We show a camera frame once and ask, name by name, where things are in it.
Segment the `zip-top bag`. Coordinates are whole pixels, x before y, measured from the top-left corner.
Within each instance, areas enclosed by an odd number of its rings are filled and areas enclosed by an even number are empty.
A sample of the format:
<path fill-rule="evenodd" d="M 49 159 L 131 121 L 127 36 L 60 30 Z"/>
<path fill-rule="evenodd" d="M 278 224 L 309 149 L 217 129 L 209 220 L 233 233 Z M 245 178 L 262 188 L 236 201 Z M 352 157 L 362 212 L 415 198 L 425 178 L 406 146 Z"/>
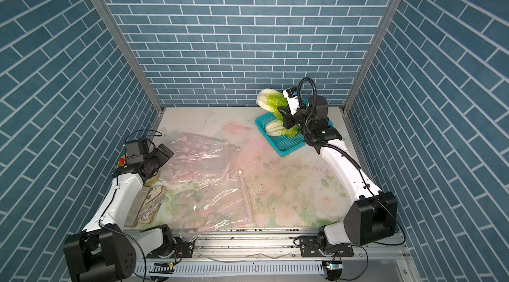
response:
<path fill-rule="evenodd" d="M 166 224 L 186 241 L 221 229 L 242 228 L 252 222 L 245 199 L 237 192 L 220 195 L 191 191 L 164 198 L 155 223 Z"/>
<path fill-rule="evenodd" d="M 158 181 L 166 188 L 154 224 L 195 232 L 242 228 L 253 223 L 245 177 L 185 172 Z"/>
<path fill-rule="evenodd" d="M 186 183 L 203 177 L 223 177 L 239 152 L 227 141 L 173 131 L 161 139 L 174 155 L 159 169 L 167 182 Z"/>

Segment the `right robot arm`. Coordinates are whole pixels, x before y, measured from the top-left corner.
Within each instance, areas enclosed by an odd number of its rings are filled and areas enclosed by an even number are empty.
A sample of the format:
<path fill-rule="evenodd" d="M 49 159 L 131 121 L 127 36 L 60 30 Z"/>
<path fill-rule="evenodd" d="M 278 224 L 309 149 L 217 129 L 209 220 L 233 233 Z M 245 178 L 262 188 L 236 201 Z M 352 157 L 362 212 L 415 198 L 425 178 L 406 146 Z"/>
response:
<path fill-rule="evenodd" d="M 330 124 L 324 97 L 310 96 L 303 103 L 294 89 L 285 90 L 283 96 L 286 105 L 278 107 L 283 126 L 299 127 L 304 141 L 330 165 L 352 200 L 341 222 L 319 231 L 320 251 L 335 254 L 340 244 L 383 245 L 383 240 L 392 237 L 400 227 L 396 219 L 396 197 L 391 192 L 382 192 L 350 156 L 341 134 Z"/>

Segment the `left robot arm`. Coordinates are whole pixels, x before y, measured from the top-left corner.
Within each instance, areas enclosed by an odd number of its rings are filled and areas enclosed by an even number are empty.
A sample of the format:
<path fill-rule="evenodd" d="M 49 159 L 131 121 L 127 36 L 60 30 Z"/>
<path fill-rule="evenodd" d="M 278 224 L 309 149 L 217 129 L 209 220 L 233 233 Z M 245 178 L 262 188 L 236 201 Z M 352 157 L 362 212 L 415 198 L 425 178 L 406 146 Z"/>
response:
<path fill-rule="evenodd" d="M 150 149 L 149 140 L 125 144 L 125 164 L 113 173 L 107 196 L 92 219 L 63 246 L 72 281 L 122 281 L 149 254 L 172 255 L 176 244 L 168 226 L 134 238 L 123 232 L 129 211 L 143 185 L 173 156 L 165 145 Z"/>

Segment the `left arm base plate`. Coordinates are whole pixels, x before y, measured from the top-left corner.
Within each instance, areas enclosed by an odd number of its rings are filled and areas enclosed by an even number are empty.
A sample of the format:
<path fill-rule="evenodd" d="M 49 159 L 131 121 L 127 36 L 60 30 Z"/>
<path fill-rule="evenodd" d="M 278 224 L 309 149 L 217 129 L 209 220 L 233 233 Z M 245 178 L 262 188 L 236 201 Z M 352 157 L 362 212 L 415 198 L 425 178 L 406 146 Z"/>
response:
<path fill-rule="evenodd" d="M 187 242 L 180 237 L 173 237 L 173 242 L 164 242 L 160 247 L 153 250 L 147 258 L 150 259 L 166 259 L 174 258 L 190 259 L 193 256 L 195 242 Z"/>

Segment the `chinese cabbage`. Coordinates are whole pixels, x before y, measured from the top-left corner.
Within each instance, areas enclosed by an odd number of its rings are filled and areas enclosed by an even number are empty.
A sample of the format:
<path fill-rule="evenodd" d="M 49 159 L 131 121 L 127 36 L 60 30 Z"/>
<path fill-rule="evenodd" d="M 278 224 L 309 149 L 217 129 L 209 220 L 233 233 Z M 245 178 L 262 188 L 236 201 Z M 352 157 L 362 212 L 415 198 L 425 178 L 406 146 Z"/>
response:
<path fill-rule="evenodd" d="M 279 108 L 286 108 L 288 101 L 282 92 L 270 88 L 263 89 L 257 96 L 257 104 L 262 109 L 272 113 L 277 120 L 282 121 L 282 114 L 278 111 Z"/>
<path fill-rule="evenodd" d="M 286 129 L 283 126 L 283 121 L 273 120 L 265 125 L 265 133 L 270 137 L 295 137 L 300 133 L 300 130 L 298 126 Z"/>

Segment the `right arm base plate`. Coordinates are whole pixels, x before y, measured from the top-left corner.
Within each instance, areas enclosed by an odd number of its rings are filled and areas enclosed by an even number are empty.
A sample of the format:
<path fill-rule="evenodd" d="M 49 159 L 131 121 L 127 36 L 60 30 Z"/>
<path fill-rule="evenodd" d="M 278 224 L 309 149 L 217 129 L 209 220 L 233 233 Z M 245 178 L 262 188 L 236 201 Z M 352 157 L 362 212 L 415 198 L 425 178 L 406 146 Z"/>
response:
<path fill-rule="evenodd" d="M 294 238 L 293 243 L 298 247 L 303 258 L 348 258 L 354 255 L 351 244 L 332 245 L 326 240 L 322 232 L 319 232 L 316 236 L 298 236 Z"/>

